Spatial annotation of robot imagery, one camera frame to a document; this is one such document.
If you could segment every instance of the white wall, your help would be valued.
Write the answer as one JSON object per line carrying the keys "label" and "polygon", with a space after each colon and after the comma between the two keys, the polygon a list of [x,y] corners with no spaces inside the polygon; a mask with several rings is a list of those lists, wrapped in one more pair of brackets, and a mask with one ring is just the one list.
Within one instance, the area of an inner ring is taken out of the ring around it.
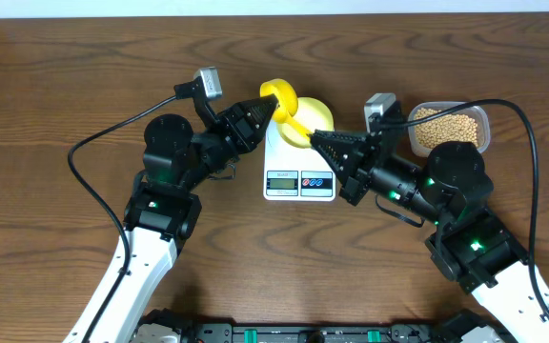
{"label": "white wall", "polygon": [[549,11],[549,0],[0,0],[0,18]]}

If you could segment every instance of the transparent bowl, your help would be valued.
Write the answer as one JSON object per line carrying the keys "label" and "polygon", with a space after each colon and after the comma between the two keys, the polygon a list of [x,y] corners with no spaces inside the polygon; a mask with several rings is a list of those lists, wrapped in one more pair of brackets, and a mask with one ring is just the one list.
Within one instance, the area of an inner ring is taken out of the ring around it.
{"label": "transparent bowl", "polygon": [[[432,109],[436,111],[442,111],[452,108],[453,106],[464,104],[458,101],[433,101],[426,102],[416,106],[408,116],[408,121],[414,120],[415,115],[419,109]],[[476,136],[478,139],[478,152],[483,153],[488,148],[488,145],[491,143],[491,128],[488,125],[488,116],[486,111],[480,106],[473,106],[472,108],[461,110],[450,115],[465,114],[470,118],[476,120],[478,127],[476,128]],[[410,145],[412,152],[420,157],[427,157],[432,149],[424,147],[418,143],[417,133],[415,132],[415,127],[408,128],[408,134],[410,135]]]}

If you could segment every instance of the cable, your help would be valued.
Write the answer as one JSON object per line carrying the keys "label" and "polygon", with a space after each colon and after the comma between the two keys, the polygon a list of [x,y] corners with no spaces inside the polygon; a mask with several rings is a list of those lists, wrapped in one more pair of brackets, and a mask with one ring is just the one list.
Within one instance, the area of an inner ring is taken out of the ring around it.
{"label": "cable", "polygon": [[524,114],[522,109],[515,103],[507,100],[484,99],[484,100],[471,101],[461,105],[457,105],[448,110],[440,111],[436,114],[432,114],[418,120],[412,120],[412,121],[401,123],[401,124],[383,124],[381,128],[384,130],[409,128],[415,125],[426,123],[434,119],[438,119],[444,115],[451,114],[456,111],[461,111],[461,110],[469,109],[474,106],[481,106],[481,105],[501,105],[509,109],[512,109],[513,111],[516,112],[518,117],[520,117],[520,120],[522,120],[522,124],[524,124],[526,133],[529,136],[529,145],[531,146],[531,159],[533,162],[533,196],[531,199],[531,222],[529,226],[529,252],[528,252],[529,278],[531,279],[531,287],[533,288],[533,292],[535,293],[535,298],[537,299],[539,306],[543,311],[543,314],[549,320],[549,311],[545,304],[545,301],[543,301],[541,292],[539,291],[538,280],[535,272],[535,245],[536,245],[535,241],[537,236],[538,196],[539,196],[538,194],[539,192],[538,147],[535,140],[535,134],[533,133],[533,128],[531,127],[531,123],[529,122],[529,119],[526,117],[526,114]]}
{"label": "cable", "polygon": [[159,108],[165,106],[166,104],[172,102],[176,99],[176,96],[172,96],[168,99],[165,99],[161,101],[160,103],[156,104],[155,106],[151,107],[150,109],[147,109],[145,111],[142,111],[141,113],[137,114],[136,116],[129,118],[121,123],[118,123],[108,129],[102,130],[99,133],[93,134],[92,136],[80,141],[79,143],[75,144],[67,154],[67,163],[69,164],[69,168],[71,169],[71,172],[79,181],[82,186],[92,195],[92,197],[101,205],[103,210],[110,216],[110,218],[113,221],[113,224],[118,229],[118,233],[120,234],[120,239],[122,240],[122,245],[124,246],[124,263],[122,264],[122,268],[120,269],[120,272],[118,274],[118,277],[115,279],[115,282],[113,282],[112,288],[110,289],[110,292],[107,294],[105,299],[103,300],[103,304],[101,304],[101,307],[94,315],[94,319],[92,320],[90,326],[86,330],[86,334],[84,335],[84,338],[82,339],[82,343],[89,342],[89,339],[91,338],[92,331],[94,331],[94,328],[96,327],[96,324],[99,322],[99,319],[101,318],[101,315],[107,309],[108,304],[110,303],[110,300],[112,300],[113,295],[115,294],[115,291],[117,290],[118,286],[120,286],[120,283],[122,282],[122,279],[124,278],[124,275],[127,273],[129,269],[129,264],[131,264],[131,248],[129,245],[129,238],[124,234],[124,228],[122,227],[122,224],[120,223],[120,220],[115,216],[115,213],[112,211],[110,206],[103,200],[103,198],[84,180],[82,175],[80,175],[79,171],[75,168],[75,165],[73,164],[73,154],[76,150],[84,146],[86,143],[91,142],[92,140],[107,134],[111,131],[114,131],[116,129],[122,128],[125,125],[128,125],[136,120],[139,120],[143,118],[144,116],[152,113],[153,111],[158,110]]}

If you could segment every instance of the yellow plate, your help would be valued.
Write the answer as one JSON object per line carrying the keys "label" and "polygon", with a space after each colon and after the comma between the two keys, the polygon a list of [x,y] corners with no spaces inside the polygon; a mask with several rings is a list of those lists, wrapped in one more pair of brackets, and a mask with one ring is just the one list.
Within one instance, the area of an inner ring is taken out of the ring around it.
{"label": "yellow plate", "polygon": [[[309,97],[297,99],[297,113],[294,119],[308,129],[332,131],[334,129],[334,118],[332,112],[324,103]],[[302,134],[298,133],[289,124],[276,124],[279,134],[288,144],[296,148],[310,148],[311,142]]]}

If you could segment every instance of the wooden table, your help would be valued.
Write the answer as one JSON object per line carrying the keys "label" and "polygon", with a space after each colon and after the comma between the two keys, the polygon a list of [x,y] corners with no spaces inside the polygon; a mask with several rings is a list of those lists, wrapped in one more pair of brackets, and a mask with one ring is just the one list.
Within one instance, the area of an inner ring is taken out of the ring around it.
{"label": "wooden table", "polygon": [[[391,91],[405,111],[432,100],[502,97],[532,121],[541,170],[538,263],[549,284],[549,14],[0,20],[0,341],[61,340],[112,257],[112,222],[72,177],[70,146],[219,69],[222,110],[281,77],[323,99],[338,130],[362,131],[362,106]],[[524,128],[489,107],[490,204],[526,244],[530,156]],[[190,101],[164,112],[202,130]],[[76,155],[122,214],[142,169],[147,120]],[[263,146],[233,182],[205,182],[198,225],[148,310],[238,322],[370,323],[484,313],[429,260],[415,229],[379,212],[267,202]]]}

